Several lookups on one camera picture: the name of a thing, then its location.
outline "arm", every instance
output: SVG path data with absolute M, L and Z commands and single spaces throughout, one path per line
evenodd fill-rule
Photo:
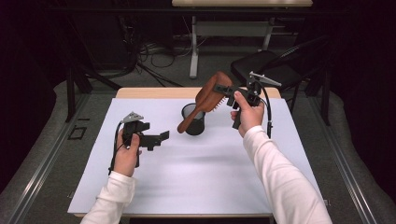
M 277 223 L 332 223 L 320 195 L 269 139 L 262 128 L 264 105 L 251 107 L 245 98 L 235 93 L 241 107 L 244 147 L 253 161 Z
M 135 179 L 132 177 L 136 165 L 136 151 L 139 137 L 134 134 L 131 147 L 125 148 L 122 143 L 122 130 L 117 139 L 117 155 L 114 171 L 108 177 L 106 186 L 96 197 L 96 202 L 81 223 L 116 223 L 120 222 L 122 210 L 134 197 Z

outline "metal bar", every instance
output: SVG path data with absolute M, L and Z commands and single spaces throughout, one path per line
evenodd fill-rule
M 311 7 L 173 7 L 173 8 L 81 8 L 81 7 L 47 7 L 48 12 L 77 14 L 117 14 L 117 15 L 169 15 L 169 16 L 266 16 L 266 17 L 345 17 L 349 15 L 348 9 L 329 10 L 312 9 Z
M 197 35 L 207 36 L 271 36 L 268 21 L 198 21 Z
M 80 69 L 82 69 L 83 72 L 85 72 L 87 75 L 89 75 L 90 77 L 95 78 L 96 80 L 106 84 L 108 87 L 113 88 L 113 90 L 117 91 L 119 89 L 122 88 L 122 86 L 120 86 L 119 84 L 107 79 L 106 77 L 102 77 L 101 75 L 99 75 L 97 72 L 93 71 L 91 68 L 87 67 L 86 65 L 84 65 L 83 63 L 78 63 L 76 62 L 76 64 L 78 65 L 78 67 Z
M 322 100 L 320 104 L 320 115 L 322 116 L 326 125 L 330 125 L 329 122 L 329 98 L 330 98 L 330 81 L 331 73 L 328 69 L 324 68 L 324 81 L 322 87 Z
M 190 65 L 190 78 L 195 79 L 198 75 L 198 48 L 197 48 L 197 20 L 195 16 L 191 18 L 191 37 L 192 37 L 192 55 Z
M 61 152 L 62 144 L 68 133 L 73 129 L 74 124 L 77 120 L 78 114 L 82 111 L 82 108 L 87 104 L 90 98 L 89 94 L 82 94 L 77 104 L 77 113 L 74 117 L 71 118 L 69 123 L 65 123 L 61 132 L 59 133 L 52 149 L 49 151 L 48 155 L 37 167 L 35 174 L 32 176 L 29 181 L 26 189 L 24 190 L 22 196 L 17 202 L 17 205 L 12 212 L 7 223 L 15 224 L 15 223 L 24 223 L 24 218 L 32 206 L 35 197 L 43 186 L 47 176 L 50 173 L 50 170 L 53 164 L 56 162 L 58 155 Z
M 72 74 L 72 68 L 69 68 L 66 79 L 67 86 L 67 118 L 65 122 L 69 122 L 76 113 L 76 94 L 74 90 L 74 79 Z

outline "chair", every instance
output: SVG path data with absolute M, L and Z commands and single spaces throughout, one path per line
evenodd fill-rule
M 270 50 L 263 50 L 231 63 L 231 72 L 242 83 L 247 82 L 250 72 L 264 74 L 279 82 L 282 86 L 264 84 L 266 87 L 276 87 L 279 92 L 294 88 L 290 113 L 292 113 L 298 89 L 303 80 L 311 78 L 326 61 L 324 47 L 329 43 L 329 37 L 323 35 L 303 44 L 286 50 L 278 56 Z

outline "hand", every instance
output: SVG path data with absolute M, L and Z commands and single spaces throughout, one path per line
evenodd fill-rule
M 123 129 L 119 132 L 117 137 L 117 154 L 114 162 L 114 171 L 131 177 L 134 174 L 134 167 L 136 166 L 137 156 L 136 151 L 139 148 L 140 138 L 137 134 L 132 135 L 131 146 L 129 149 L 123 144 L 122 141 Z
M 260 102 L 258 106 L 250 106 L 242 95 L 241 92 L 236 91 L 233 95 L 235 101 L 241 108 L 241 125 L 239 125 L 238 131 L 242 137 L 245 133 L 254 126 L 262 125 L 262 117 L 264 116 L 264 103 Z M 231 119 L 235 120 L 238 111 L 231 112 Z

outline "metal rail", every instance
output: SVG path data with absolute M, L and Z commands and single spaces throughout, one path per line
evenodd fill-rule
M 62 145 L 65 138 L 73 129 L 74 124 L 78 118 L 78 114 L 82 111 L 82 108 L 85 106 L 85 104 L 87 104 L 89 99 L 90 99 L 89 94 L 81 95 L 80 99 L 78 100 L 76 115 L 70 120 L 70 122 L 65 123 L 64 126 L 62 127 L 47 157 L 44 158 L 43 161 L 40 163 L 40 165 L 37 167 L 34 175 L 27 184 L 22 196 L 18 200 L 14 208 L 14 211 L 7 223 L 9 224 L 24 223 L 24 218 L 27 212 L 32 206 L 35 197 L 37 196 L 38 192 L 43 186 L 45 180 L 47 179 L 47 176 L 50 173 L 53 164 L 56 162 L 56 159 L 58 158 L 62 150 Z
M 313 9 L 311 7 L 170 7 L 170 8 L 82 8 L 46 7 L 51 13 L 64 14 L 116 14 L 116 15 L 168 15 L 168 16 L 265 16 L 265 17 L 321 17 L 339 18 L 350 14 L 345 9 Z
M 373 215 L 373 212 L 371 211 L 371 208 L 367 203 L 363 192 L 361 191 L 361 187 L 359 186 L 358 181 L 356 180 L 352 170 L 348 165 L 343 150 L 340 148 L 338 142 L 335 140 L 335 135 L 332 132 L 332 128 L 330 126 L 327 126 L 321 119 L 317 99 L 315 97 L 309 97 L 308 100 L 312 108 L 314 108 L 315 110 L 315 115 L 318 119 L 320 128 L 324 132 L 329 146 L 332 149 L 334 161 L 337 164 L 337 167 L 341 173 L 341 177 L 343 177 L 344 182 L 346 183 L 346 188 L 348 189 L 352 201 L 355 204 L 359 215 L 361 216 L 362 222 L 364 224 L 377 223 L 377 221 L 375 220 L 375 216 Z

